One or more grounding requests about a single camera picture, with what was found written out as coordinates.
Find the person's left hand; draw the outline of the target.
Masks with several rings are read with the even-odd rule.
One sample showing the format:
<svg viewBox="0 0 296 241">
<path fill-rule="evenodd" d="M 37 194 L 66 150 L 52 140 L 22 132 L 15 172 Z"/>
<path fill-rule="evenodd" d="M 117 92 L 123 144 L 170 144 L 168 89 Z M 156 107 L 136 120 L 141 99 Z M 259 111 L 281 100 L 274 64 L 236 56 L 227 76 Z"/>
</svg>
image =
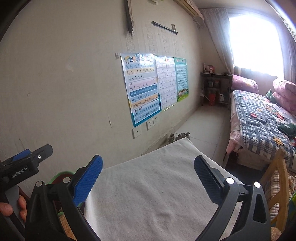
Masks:
<svg viewBox="0 0 296 241">
<path fill-rule="evenodd" d="M 25 222 L 27 217 L 27 203 L 25 198 L 21 195 L 18 198 L 18 206 L 21 209 L 20 217 L 23 220 L 23 222 Z M 9 217 L 10 215 L 13 214 L 13 207 L 8 203 L 1 202 L 0 210 L 1 210 L 1 214 L 5 217 Z"/>
</svg>

